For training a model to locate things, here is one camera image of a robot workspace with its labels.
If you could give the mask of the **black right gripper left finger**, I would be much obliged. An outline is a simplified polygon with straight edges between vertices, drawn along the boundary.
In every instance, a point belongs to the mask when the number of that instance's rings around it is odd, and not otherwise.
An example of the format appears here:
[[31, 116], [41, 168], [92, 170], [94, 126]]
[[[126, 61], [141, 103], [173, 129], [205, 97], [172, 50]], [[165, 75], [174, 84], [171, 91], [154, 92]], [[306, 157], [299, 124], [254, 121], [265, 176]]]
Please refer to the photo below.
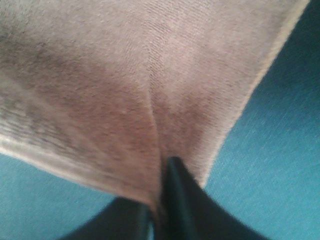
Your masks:
[[117, 197], [62, 240], [147, 240], [151, 213], [146, 204]]

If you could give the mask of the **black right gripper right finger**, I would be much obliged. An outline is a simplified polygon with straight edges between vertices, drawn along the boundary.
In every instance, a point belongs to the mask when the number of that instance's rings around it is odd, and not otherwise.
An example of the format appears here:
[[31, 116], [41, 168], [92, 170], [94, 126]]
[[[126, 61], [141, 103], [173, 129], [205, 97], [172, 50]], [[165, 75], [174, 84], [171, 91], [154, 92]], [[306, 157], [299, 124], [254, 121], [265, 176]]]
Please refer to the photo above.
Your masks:
[[267, 239], [217, 204], [180, 157], [165, 160], [162, 180], [160, 215], [154, 225], [156, 240]]

